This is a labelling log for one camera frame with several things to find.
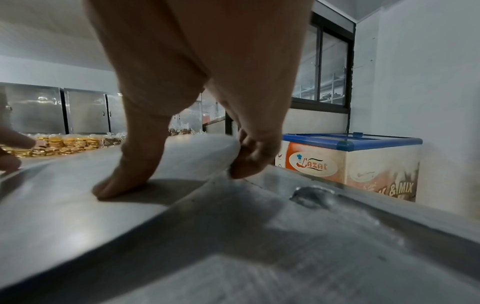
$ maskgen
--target ice cream freezer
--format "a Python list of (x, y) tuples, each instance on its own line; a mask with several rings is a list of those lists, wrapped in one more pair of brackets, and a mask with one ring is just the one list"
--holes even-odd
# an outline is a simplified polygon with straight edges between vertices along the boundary
[(285, 134), (275, 166), (415, 201), (422, 139), (352, 134)]

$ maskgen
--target cabinet door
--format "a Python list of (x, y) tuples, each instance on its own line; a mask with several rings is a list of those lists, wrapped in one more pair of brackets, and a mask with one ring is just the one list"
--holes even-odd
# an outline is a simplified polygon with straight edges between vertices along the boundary
[(110, 131), (104, 93), (68, 89), (65, 90), (65, 105), (70, 133)]
[(108, 115), (110, 117), (110, 130), (112, 133), (120, 133), (127, 131), (127, 118), (125, 117), (124, 103), (122, 96), (107, 95)]
[(59, 88), (5, 85), (2, 100), (4, 120), (15, 131), (65, 134)]

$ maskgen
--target black window frame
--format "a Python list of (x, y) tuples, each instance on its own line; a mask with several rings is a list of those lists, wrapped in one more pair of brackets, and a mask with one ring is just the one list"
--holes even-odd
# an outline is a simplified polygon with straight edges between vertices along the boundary
[[(355, 27), (353, 29), (354, 33), (351, 33), (344, 28), (336, 25), (323, 18), (322, 16), (313, 13), (311, 16), (310, 24), (316, 27), (317, 30), (317, 54), (316, 54), (316, 100), (302, 99), (297, 97), (292, 97), (291, 106), (292, 109), (301, 109), (301, 110), (310, 110), (310, 111), (320, 111), (320, 112), (331, 112), (331, 113), (343, 113), (350, 116), (350, 102), (352, 99), (352, 72), (353, 72), (353, 63), (354, 63), (354, 41), (355, 41)], [(323, 36), (324, 33), (331, 35), (337, 39), (340, 39), (347, 43), (347, 59), (346, 59), (346, 84), (345, 84), (345, 98), (344, 105), (335, 105), (320, 102), (320, 81), (322, 74), (322, 45), (323, 45)]]

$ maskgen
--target stainless steel countertop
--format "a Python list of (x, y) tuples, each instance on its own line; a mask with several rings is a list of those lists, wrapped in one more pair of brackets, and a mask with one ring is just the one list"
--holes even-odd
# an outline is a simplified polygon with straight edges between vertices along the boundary
[[(276, 167), (234, 181), (235, 140), (181, 140), (110, 202), (101, 151), (2, 181), (0, 303), (480, 302), (476, 222)], [(308, 186), (328, 207), (289, 199)]]

